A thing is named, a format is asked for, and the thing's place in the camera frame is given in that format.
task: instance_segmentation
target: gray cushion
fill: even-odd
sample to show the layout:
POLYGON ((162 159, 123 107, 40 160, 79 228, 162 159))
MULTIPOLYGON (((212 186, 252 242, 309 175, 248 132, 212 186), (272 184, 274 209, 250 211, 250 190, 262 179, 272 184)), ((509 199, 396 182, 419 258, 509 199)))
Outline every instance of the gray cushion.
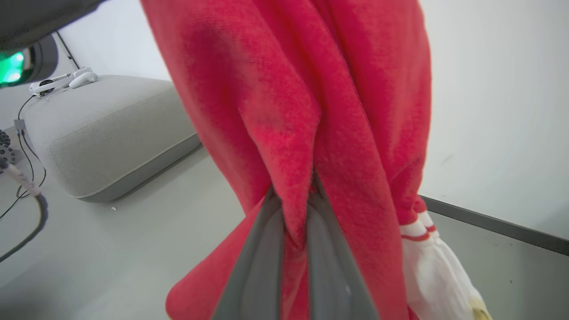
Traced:
POLYGON ((117 198, 199 144, 163 80, 100 76, 32 104, 25 119, 46 169, 69 194, 91 201, 117 198))

